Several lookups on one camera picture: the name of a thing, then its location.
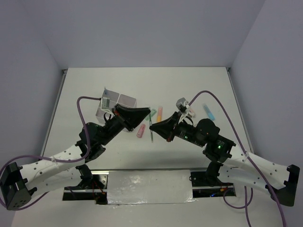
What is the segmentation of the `green gel pen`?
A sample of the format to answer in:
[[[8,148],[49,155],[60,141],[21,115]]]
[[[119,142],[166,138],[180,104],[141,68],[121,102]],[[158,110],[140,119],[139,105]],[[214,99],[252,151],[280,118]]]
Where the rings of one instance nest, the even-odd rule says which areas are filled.
[[[151,117],[151,113],[149,114],[149,127],[152,126],[152,117]],[[153,132],[150,129],[150,135],[151,135],[151,142],[153,143]]]

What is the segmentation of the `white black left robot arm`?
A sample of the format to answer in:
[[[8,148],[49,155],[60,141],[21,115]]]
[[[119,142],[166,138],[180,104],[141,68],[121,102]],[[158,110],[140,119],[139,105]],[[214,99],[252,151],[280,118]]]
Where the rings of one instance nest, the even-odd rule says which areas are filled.
[[[83,125],[80,140],[51,157],[37,157],[31,164],[19,166],[18,157],[0,170],[0,203],[7,210],[24,210],[31,200],[62,187],[89,188],[93,175],[87,163],[105,152],[107,145],[122,130],[133,131],[150,114],[148,107],[128,108],[116,104],[111,118],[101,126],[92,122]]]

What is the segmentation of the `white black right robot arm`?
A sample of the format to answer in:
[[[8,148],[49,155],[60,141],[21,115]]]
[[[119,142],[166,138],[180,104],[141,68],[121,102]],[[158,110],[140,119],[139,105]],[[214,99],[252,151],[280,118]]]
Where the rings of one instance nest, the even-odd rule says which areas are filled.
[[[175,112],[170,118],[152,124],[150,130],[167,142],[178,137],[203,148],[203,154],[211,161],[205,174],[209,184],[242,184],[268,193],[284,206],[294,206],[300,168],[244,153],[235,142],[221,136],[220,129],[210,119],[201,119],[193,125]]]

